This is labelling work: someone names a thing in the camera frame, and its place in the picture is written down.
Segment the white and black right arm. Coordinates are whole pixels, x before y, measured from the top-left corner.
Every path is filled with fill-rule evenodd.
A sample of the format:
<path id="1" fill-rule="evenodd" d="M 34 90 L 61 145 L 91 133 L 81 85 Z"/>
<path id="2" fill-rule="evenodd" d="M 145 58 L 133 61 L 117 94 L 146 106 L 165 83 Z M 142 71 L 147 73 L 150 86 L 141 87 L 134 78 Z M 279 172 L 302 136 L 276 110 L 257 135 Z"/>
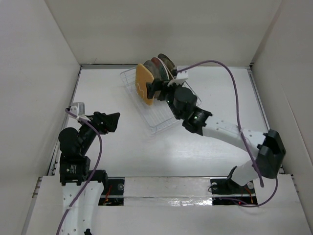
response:
<path id="1" fill-rule="evenodd" d="M 197 106 L 197 96 L 173 80 L 154 80 L 146 84 L 147 98 L 153 98 L 156 92 L 161 101 L 166 101 L 176 119 L 189 132 L 203 137 L 215 138 L 251 155 L 250 160 L 241 166 L 232 168 L 226 180 L 230 192 L 238 192 L 249 181 L 257 178 L 274 179 L 286 154 L 279 133 L 251 131 L 218 118 L 211 112 Z"/>

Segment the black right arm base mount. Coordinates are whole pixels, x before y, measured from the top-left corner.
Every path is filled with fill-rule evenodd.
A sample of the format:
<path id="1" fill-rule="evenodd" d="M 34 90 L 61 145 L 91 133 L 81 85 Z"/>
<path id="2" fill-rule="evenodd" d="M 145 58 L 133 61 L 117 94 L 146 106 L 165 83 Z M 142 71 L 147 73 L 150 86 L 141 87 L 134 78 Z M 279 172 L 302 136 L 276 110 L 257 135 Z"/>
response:
<path id="1" fill-rule="evenodd" d="M 211 178 L 208 191 L 212 194 L 213 206 L 258 204 L 252 181 L 238 186 L 227 184 L 226 178 Z"/>

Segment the cream plate with brown rim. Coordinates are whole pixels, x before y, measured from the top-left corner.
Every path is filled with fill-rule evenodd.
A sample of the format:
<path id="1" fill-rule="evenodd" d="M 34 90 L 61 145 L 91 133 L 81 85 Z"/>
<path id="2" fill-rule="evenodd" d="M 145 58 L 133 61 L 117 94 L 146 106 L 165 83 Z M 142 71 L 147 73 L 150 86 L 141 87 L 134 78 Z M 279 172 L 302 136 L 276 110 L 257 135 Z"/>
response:
<path id="1" fill-rule="evenodd" d="M 172 62 L 172 60 L 169 59 L 169 57 L 163 53 L 160 53 L 157 57 L 163 61 L 163 63 L 166 65 L 167 69 L 169 70 L 169 73 L 175 78 L 177 75 L 177 67 Z"/>

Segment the grey reindeer round plate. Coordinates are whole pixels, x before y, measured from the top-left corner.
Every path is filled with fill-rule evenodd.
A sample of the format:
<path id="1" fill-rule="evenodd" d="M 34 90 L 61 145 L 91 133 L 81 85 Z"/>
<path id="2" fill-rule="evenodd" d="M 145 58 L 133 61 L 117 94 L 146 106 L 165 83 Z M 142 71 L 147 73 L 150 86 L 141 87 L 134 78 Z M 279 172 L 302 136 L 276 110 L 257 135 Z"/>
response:
<path id="1" fill-rule="evenodd" d="M 147 60 L 144 63 L 144 67 L 152 74 L 154 79 L 160 79 L 160 73 L 157 67 L 155 66 L 155 64 L 151 60 Z M 155 92 L 154 99 L 157 99 L 159 94 L 160 94 L 160 91 Z"/>

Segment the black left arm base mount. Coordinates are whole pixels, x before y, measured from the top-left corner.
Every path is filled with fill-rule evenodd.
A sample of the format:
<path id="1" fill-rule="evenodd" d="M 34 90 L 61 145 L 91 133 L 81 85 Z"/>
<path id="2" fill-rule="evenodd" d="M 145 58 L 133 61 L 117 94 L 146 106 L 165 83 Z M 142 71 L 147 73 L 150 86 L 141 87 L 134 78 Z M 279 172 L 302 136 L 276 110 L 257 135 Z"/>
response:
<path id="1" fill-rule="evenodd" d="M 99 206 L 124 205 L 125 178 L 111 177 L 99 199 Z"/>

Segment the red plate with teal flower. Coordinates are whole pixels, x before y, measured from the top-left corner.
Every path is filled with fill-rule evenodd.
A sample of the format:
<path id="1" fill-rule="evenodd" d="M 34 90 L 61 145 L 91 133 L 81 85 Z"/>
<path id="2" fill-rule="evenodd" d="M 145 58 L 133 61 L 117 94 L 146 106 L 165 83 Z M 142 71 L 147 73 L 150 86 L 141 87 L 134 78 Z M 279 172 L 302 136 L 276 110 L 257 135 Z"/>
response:
<path id="1" fill-rule="evenodd" d="M 160 74 L 160 79 L 162 81 L 169 80 L 169 75 L 168 75 L 167 69 L 166 69 L 164 63 L 161 61 L 161 59 L 159 59 L 158 57 L 153 57 L 151 59 L 151 61 L 154 63 L 154 65 L 158 69 L 159 74 Z"/>

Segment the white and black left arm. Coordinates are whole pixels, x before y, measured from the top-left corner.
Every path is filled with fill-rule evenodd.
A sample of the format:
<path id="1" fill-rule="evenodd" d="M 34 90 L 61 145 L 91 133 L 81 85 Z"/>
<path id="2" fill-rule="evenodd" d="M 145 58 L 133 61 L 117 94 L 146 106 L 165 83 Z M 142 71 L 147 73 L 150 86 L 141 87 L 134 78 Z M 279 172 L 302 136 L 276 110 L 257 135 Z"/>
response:
<path id="1" fill-rule="evenodd" d="M 97 167 L 90 169 L 87 151 L 95 138 L 102 146 L 102 135 L 117 129 L 120 113 L 94 112 L 91 116 L 79 116 L 69 108 L 66 113 L 80 124 L 79 129 L 63 129 L 60 142 L 59 174 L 63 193 L 63 215 L 57 228 L 58 235 L 90 235 L 101 194 L 109 189 L 108 175 Z"/>

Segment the orange woven square plate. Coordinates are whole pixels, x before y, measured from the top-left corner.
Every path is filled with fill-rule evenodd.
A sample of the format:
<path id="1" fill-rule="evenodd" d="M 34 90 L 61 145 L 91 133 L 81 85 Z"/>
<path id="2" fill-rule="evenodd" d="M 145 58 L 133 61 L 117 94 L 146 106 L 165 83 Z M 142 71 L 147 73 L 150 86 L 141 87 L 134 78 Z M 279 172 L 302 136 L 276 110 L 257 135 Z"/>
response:
<path id="1" fill-rule="evenodd" d="M 146 83 L 152 83 L 154 80 L 150 71 L 143 64 L 138 64 L 135 70 L 135 88 L 138 96 L 149 106 L 153 104 L 153 98 L 148 99 Z"/>

